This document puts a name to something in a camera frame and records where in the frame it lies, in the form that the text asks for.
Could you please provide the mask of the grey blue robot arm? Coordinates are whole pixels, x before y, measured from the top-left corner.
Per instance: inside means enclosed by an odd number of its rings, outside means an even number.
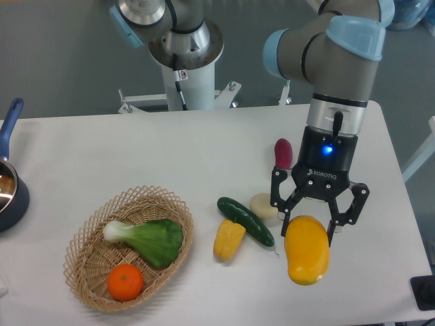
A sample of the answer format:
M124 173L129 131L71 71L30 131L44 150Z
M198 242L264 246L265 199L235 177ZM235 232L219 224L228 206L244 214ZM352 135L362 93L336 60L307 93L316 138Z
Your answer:
M392 1L323 1L312 22L266 40L270 74L314 87L296 165L277 162L271 177L282 232L303 198L328 204L329 236L358 220L369 191L349 170L394 12ZM134 48L147 45L161 66L171 111L217 107L214 65L224 41L201 1L117 1L109 14L119 34Z

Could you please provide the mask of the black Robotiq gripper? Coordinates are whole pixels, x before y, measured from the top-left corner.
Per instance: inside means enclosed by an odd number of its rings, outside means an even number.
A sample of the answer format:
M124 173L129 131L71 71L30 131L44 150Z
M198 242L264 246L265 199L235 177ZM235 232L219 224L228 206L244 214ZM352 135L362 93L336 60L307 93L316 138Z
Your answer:
M295 190L287 198L280 194L280 185L288 178L288 171L275 166L271 174L270 205L284 214L281 235L286 235L292 210L303 198L328 203L331 219L328 224L328 242L332 244L338 227L356 224L370 194L365 183L351 183L349 171L358 142L357 136L322 132L307 126L304 129L298 159L292 168ZM353 200L349 208L340 213L336 197L349 187Z

